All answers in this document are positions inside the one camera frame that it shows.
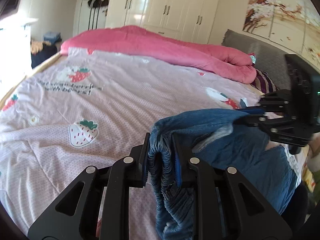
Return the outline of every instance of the metal screw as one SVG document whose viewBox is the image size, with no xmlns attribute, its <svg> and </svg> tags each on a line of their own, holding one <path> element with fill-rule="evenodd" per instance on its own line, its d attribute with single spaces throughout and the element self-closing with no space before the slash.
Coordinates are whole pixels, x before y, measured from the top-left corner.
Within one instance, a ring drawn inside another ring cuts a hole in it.
<svg viewBox="0 0 320 240">
<path fill-rule="evenodd" d="M 193 164 L 198 164 L 200 162 L 200 160 L 198 158 L 196 158 L 196 157 L 192 157 L 190 159 L 190 162 L 193 163 Z"/>
<path fill-rule="evenodd" d="M 123 162 L 124 162 L 124 163 L 132 163 L 132 162 L 133 162 L 133 158 L 130 157 L 130 156 L 125 157 L 125 158 L 123 159 Z"/>
<path fill-rule="evenodd" d="M 88 168 L 85 169 L 85 171 L 89 174 L 94 173 L 96 171 L 96 168 L 93 166 L 89 166 Z"/>
<path fill-rule="evenodd" d="M 235 167 L 229 167 L 229 168 L 227 168 L 227 171 L 228 171 L 230 174 L 236 174 L 237 169 L 236 169 Z"/>
</svg>

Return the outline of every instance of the striped pillow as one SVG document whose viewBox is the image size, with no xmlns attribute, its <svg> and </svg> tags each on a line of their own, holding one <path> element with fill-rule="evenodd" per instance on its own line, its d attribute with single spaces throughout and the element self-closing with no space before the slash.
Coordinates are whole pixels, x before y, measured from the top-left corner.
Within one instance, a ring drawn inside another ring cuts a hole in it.
<svg viewBox="0 0 320 240">
<path fill-rule="evenodd" d="M 256 79 L 251 83 L 253 87 L 260 90 L 262 93 L 272 93 L 277 90 L 279 90 L 275 84 L 272 82 L 272 80 L 269 78 L 268 74 L 266 72 L 260 71 L 256 69 L 257 71 L 257 77 Z"/>
</svg>

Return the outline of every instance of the quilted gray headboard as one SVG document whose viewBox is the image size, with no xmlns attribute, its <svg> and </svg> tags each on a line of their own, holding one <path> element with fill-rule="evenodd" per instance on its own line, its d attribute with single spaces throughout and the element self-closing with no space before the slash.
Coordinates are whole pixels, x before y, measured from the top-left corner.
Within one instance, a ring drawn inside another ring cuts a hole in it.
<svg viewBox="0 0 320 240">
<path fill-rule="evenodd" d="M 267 72 L 279 89 L 290 89 L 290 78 L 284 59 L 284 54 L 287 53 L 283 50 L 232 30 L 227 30 L 222 45 L 247 54 L 254 53 L 257 57 L 255 68 Z"/>
</svg>

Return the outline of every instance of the rolled pink comforter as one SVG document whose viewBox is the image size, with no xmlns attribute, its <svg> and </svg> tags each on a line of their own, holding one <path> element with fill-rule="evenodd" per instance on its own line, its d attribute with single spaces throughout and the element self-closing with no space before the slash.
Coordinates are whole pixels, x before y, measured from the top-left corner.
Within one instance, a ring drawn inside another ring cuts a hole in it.
<svg viewBox="0 0 320 240">
<path fill-rule="evenodd" d="M 237 49 L 178 41 L 137 26 L 83 32 L 62 44 L 62 55 L 68 55 L 70 47 L 150 56 L 173 65 L 210 71 L 244 84 L 252 83 L 256 77 L 251 58 Z"/>
</svg>

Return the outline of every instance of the bed sheet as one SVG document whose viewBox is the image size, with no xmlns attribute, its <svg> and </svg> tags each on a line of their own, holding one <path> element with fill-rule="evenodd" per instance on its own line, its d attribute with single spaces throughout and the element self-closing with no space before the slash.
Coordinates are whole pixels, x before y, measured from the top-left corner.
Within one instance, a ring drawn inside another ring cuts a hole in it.
<svg viewBox="0 0 320 240">
<path fill-rule="evenodd" d="M 85 167 L 103 168 L 128 155 L 157 120 L 228 108 L 210 97 L 212 89 L 236 103 L 259 100 L 246 85 L 196 68 L 71 48 L 66 60 L 23 81 L 13 93 L 18 99 L 0 111 L 0 201 L 26 234 Z M 73 130 L 84 119 L 97 125 L 88 138 Z M 155 206 L 149 182 L 130 189 L 130 239 L 158 239 Z"/>
</svg>

